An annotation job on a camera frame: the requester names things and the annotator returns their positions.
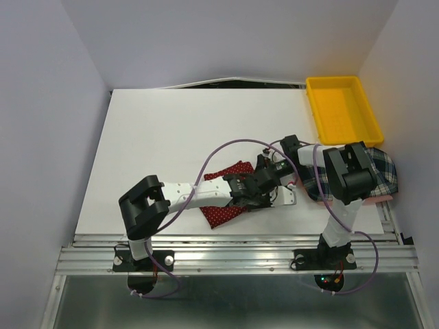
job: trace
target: checkered fabric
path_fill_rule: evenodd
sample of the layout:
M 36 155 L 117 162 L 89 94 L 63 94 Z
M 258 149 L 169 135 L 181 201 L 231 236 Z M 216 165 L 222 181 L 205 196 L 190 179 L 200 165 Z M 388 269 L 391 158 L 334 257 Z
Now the checkered fabric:
M 377 174 L 378 185 L 375 190 L 370 192 L 369 197 L 379 197 L 382 195 L 390 195 L 398 192 L 398 177 L 392 159 L 387 153 L 375 147 L 364 148 L 372 161 L 372 169 Z M 318 192 L 316 176 L 314 168 L 307 166 L 307 170 L 300 171 L 300 179 L 302 180 L 305 190 L 314 201 L 322 201 L 322 197 Z M 318 175 L 324 196 L 328 200 L 332 200 L 333 196 L 329 190 L 328 176 L 326 170 L 318 168 Z

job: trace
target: fabric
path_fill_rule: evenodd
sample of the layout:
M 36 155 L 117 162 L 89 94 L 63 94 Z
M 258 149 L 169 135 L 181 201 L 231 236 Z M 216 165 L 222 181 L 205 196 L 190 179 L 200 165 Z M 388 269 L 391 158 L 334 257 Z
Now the fabric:
M 378 184 L 375 190 L 373 190 L 369 197 L 379 197 L 382 195 L 391 195 L 398 192 L 398 177 L 396 175 L 396 168 L 392 159 L 380 149 L 375 147 L 364 148 L 372 161 L 372 169 L 377 174 Z M 316 175 L 314 174 L 313 166 L 307 166 L 307 170 L 300 171 L 300 179 L 302 180 L 305 190 L 308 195 L 314 201 L 322 201 L 319 194 Z M 326 170 L 318 168 L 318 175 L 324 196 L 328 200 L 332 200 L 333 196 L 329 190 L 328 175 Z
M 229 168 L 218 171 L 217 173 L 207 173 L 204 175 L 204 180 L 212 180 L 219 176 L 227 175 L 228 173 L 254 173 L 251 163 L 239 161 Z M 247 211 L 246 207 L 201 207 L 200 210 L 206 217 L 211 228 L 216 228 L 222 225 L 243 212 Z

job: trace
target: white wall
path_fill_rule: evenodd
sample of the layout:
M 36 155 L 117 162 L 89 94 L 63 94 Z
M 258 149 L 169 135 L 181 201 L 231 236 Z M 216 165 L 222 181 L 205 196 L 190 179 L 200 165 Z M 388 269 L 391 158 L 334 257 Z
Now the white wall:
M 357 74 L 397 0 L 62 0 L 111 88 Z
M 396 216 L 413 234 L 439 326 L 439 1 L 400 0 L 360 78 L 396 161 Z
M 109 94 L 59 0 L 2 0 L 0 45 L 0 326 L 38 328 Z

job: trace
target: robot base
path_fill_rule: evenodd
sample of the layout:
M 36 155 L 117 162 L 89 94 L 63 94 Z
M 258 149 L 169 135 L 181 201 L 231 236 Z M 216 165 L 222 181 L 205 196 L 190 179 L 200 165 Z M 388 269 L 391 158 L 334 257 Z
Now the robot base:
M 168 271 L 174 270 L 174 262 L 170 265 L 166 265 L 165 258 L 171 256 L 174 259 L 174 251 L 173 250 L 154 250 L 152 254 L 154 259 L 166 268 Z M 144 258 L 142 260 L 134 260 L 132 259 L 130 250 L 117 250 L 115 254 L 115 261 L 112 266 L 112 270 L 114 272 L 153 272 L 154 264 L 151 259 Z
M 333 271 L 340 262 L 343 263 L 344 270 L 357 268 L 352 249 L 349 249 L 348 256 L 333 262 L 320 259 L 316 249 L 296 249 L 293 253 L 294 259 L 290 265 L 293 271 Z

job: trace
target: metal frame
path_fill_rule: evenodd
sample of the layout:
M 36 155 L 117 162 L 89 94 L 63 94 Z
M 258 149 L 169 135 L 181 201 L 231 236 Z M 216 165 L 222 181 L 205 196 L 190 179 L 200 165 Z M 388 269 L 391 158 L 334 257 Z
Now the metal frame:
M 55 275 L 52 287 L 50 288 L 49 299 L 41 322 L 41 329 L 53 328 L 56 315 L 61 303 L 62 292 L 66 283 L 66 276 Z
M 434 328 L 420 281 L 415 247 L 403 245 L 390 205 L 383 202 L 377 206 L 384 230 L 384 234 L 372 236 L 380 253 L 378 272 L 406 273 L 422 325 L 424 328 Z M 317 272 L 292 271 L 289 268 L 292 250 L 314 248 L 318 238 L 318 235 L 157 235 L 152 237 L 152 243 L 154 249 L 175 251 L 174 273 L 179 276 L 300 275 Z M 375 264 L 372 245 L 361 236 L 353 235 L 352 240 L 358 269 L 346 272 L 370 273 Z M 71 246 L 62 248 L 42 329 L 53 328 L 55 324 L 66 276 L 126 275 L 112 271 L 112 247 L 127 241 L 127 237 L 121 234 L 75 235 Z

